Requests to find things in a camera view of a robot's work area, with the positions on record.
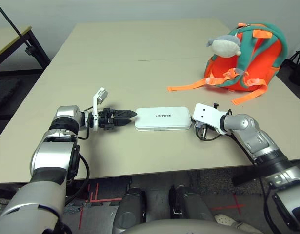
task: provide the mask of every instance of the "table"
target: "table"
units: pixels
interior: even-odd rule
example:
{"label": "table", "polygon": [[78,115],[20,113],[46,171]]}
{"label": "table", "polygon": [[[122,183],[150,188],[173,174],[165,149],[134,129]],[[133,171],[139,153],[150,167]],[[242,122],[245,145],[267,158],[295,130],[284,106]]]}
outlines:
{"label": "table", "polygon": [[[56,109],[91,106],[101,86],[109,95],[100,108],[186,106],[192,113],[196,103],[216,102],[220,110],[247,113],[289,159],[299,159],[300,101],[277,77],[268,92],[239,106],[230,100],[244,92],[218,87],[167,91],[168,85],[201,78],[212,55],[205,43],[228,32],[216,19],[78,24],[0,136],[0,183],[29,181],[31,155]],[[91,178],[250,164],[230,138],[201,142],[193,128],[138,132],[131,123],[91,131],[79,144]],[[76,178],[85,178],[82,163]]]}
{"label": "table", "polygon": [[[31,29],[31,26],[22,26],[18,28],[24,39],[34,46],[34,57],[40,66],[45,69],[49,65],[50,59],[39,44]],[[18,36],[12,27],[0,28],[0,64],[22,44],[24,44],[23,39]]]}

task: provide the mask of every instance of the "table leg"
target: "table leg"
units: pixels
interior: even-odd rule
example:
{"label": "table leg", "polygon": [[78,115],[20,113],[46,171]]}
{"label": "table leg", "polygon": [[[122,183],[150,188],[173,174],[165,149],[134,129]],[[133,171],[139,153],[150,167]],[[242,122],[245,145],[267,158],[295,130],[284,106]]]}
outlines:
{"label": "table leg", "polygon": [[38,40],[36,39],[35,35],[31,30],[27,32],[29,36],[28,41],[29,43],[35,47],[36,51],[33,54],[37,62],[41,65],[43,69],[45,69],[50,64],[50,59],[47,56],[46,52],[43,50],[42,46],[39,44]]}

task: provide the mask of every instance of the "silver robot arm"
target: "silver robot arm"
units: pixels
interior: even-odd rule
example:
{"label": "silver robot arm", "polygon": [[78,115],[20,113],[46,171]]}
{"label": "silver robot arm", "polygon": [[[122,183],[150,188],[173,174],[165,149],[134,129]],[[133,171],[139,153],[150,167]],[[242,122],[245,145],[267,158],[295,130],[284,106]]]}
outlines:
{"label": "silver robot arm", "polygon": [[43,135],[31,161],[31,180],[9,202],[0,216],[0,233],[68,232],[60,222],[66,183],[78,171],[77,134],[85,128],[85,112],[63,106]]}
{"label": "silver robot arm", "polygon": [[272,189],[277,189],[273,200],[285,223],[300,230],[300,168],[292,165],[257,121],[249,115],[233,116],[204,104],[196,105],[193,119],[197,129],[208,126],[237,141],[256,169],[236,178],[234,184],[264,177]]}

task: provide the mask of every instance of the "orange backpack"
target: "orange backpack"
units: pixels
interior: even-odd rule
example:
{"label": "orange backpack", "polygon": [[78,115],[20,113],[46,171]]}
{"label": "orange backpack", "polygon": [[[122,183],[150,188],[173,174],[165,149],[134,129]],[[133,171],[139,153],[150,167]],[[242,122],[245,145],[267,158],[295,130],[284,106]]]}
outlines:
{"label": "orange backpack", "polygon": [[241,55],[223,58],[213,55],[206,66],[204,79],[184,86],[169,86],[169,91],[187,90],[205,84],[229,90],[252,91],[232,100],[239,105],[267,91],[267,84],[276,75],[287,56],[287,44],[279,28],[268,23],[239,23],[229,35],[241,41]]}

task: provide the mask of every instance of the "white shoe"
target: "white shoe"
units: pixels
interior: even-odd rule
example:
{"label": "white shoe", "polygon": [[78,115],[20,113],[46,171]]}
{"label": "white shoe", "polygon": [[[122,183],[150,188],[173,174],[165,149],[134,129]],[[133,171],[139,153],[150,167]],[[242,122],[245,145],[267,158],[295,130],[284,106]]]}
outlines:
{"label": "white shoe", "polygon": [[219,224],[235,227],[237,229],[240,229],[240,230],[248,232],[248,233],[263,234],[261,231],[252,227],[251,225],[249,225],[247,223],[243,223],[243,222],[237,222],[234,219],[232,219],[224,214],[215,215],[215,220]]}

